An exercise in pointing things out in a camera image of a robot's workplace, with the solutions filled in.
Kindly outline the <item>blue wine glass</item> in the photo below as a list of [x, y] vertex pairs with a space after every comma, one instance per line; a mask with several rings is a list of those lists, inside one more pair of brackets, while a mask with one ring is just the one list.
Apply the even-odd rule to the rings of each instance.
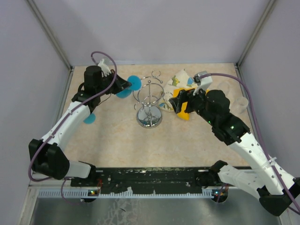
[[94, 113], [91, 113], [83, 122], [85, 124], [92, 124], [96, 120], [96, 116]]
[[141, 88], [142, 82], [141, 79], [138, 76], [132, 75], [130, 76], [127, 81], [131, 83], [131, 86], [128, 88], [125, 88], [123, 91], [119, 92], [116, 94], [117, 97], [119, 98], [127, 98], [130, 96], [130, 94], [133, 91], [137, 91]]

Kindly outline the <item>clear wine glass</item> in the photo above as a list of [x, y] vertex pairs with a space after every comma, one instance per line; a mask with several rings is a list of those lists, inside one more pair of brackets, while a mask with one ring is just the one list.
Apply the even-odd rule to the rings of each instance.
[[229, 82], [220, 82], [217, 89], [223, 91], [225, 95], [228, 95], [230, 92], [230, 84]]
[[248, 99], [245, 97], [239, 97], [235, 100], [235, 111], [241, 114], [246, 111], [248, 107]]

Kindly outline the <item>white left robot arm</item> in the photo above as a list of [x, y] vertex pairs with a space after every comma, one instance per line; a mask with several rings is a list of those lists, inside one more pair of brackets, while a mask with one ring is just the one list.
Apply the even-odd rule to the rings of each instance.
[[63, 150], [74, 132], [99, 106], [103, 95], [116, 95], [131, 90], [133, 82], [124, 80], [114, 69], [104, 66], [88, 66], [84, 72], [84, 81], [78, 87], [71, 103], [50, 131], [41, 139], [32, 139], [29, 143], [30, 165], [28, 176], [31, 181], [32, 172], [45, 175], [45, 179], [81, 178], [87, 186], [94, 185], [98, 175], [93, 166], [79, 161], [70, 161]]

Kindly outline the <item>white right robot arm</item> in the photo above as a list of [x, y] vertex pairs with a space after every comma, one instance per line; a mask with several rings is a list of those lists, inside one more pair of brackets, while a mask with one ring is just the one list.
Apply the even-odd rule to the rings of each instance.
[[292, 203], [291, 197], [300, 194], [300, 179], [293, 177], [278, 165], [275, 158], [265, 156], [261, 145], [249, 127], [230, 113], [230, 101], [221, 90], [205, 92], [200, 89], [180, 90], [169, 101], [180, 113], [186, 103], [186, 113], [195, 112], [207, 121], [215, 137], [237, 152], [255, 174], [242, 172], [225, 162], [214, 164], [209, 174], [210, 182], [216, 186], [230, 184], [249, 193], [272, 215], [280, 216]]

